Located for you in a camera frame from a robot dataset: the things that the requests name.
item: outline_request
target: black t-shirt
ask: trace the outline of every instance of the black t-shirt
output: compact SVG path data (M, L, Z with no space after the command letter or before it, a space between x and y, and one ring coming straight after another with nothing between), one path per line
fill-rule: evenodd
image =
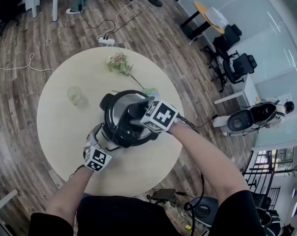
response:
M83 198L77 210L78 236L175 235L163 207L120 196ZM219 207L210 236L264 236L250 191L240 191ZM73 229L57 216L34 213L29 236L72 236Z

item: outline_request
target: floor lamp base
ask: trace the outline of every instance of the floor lamp base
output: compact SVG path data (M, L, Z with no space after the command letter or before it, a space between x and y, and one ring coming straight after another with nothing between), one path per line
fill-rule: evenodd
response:
M148 0L151 4L157 6L157 7L162 7L163 3L160 0Z

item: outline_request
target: wooden floor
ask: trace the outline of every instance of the wooden floor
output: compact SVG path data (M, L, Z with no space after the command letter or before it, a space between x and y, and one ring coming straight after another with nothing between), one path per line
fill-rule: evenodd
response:
M207 58L199 51L200 41L189 45L179 28L186 14L174 0L162 1L163 7L151 6L113 34L115 46L138 52L163 69L178 90L185 116L197 126L216 113L235 110L235 101L213 104L221 95L211 82L211 71L205 65ZM52 0L41 0L37 18L33 19L28 11L20 16L18 27L12 22L0 37L0 68L25 66L34 53L32 67L57 69L74 54L100 46L96 37L111 28L112 23L105 22L98 29L91 29L82 16L65 14L70 3L71 0L59 0L57 22L52 22ZM89 0L84 15L95 26L103 19L114 20L127 3L129 0ZM148 5L147 0L135 1L120 14L119 26ZM48 200L63 184L41 150L36 128L39 97L51 74L52 71L37 72L28 68L0 70L0 199L14 188L19 191L19 196L0 211L0 216L18 235L27 234L30 215L43 212ZM239 168L246 165L250 136L225 138L210 123L200 131ZM160 187L200 195L200 172L185 151L156 188ZM208 184L206 193L214 195ZM179 198L178 206L182 207L186 200ZM180 216L180 208L165 207L178 230L189 235L185 226L191 224L191 220Z

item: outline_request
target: round table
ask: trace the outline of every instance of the round table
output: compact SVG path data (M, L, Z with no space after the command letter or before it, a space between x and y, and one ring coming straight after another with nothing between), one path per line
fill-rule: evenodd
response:
M59 176L69 176L84 163L83 148L88 133L104 121L99 103L107 93L128 89L141 90L131 77L110 72L109 56L124 52L132 74L145 88L157 88L160 98L173 104L183 114L179 95L167 75L151 60L128 49L99 47L80 52L52 74L38 105L37 131L42 150ZM67 90L78 86L85 103L74 106ZM94 173L85 190L92 195L132 197L156 186L172 169L182 145L163 132L155 141L123 149L106 169Z

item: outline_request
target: power strip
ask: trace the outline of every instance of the power strip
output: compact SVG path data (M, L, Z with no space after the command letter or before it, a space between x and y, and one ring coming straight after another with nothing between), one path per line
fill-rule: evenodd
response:
M104 39L104 38L101 37L98 40L98 43L105 44L105 45L114 45L115 44L115 40L112 39L112 38Z

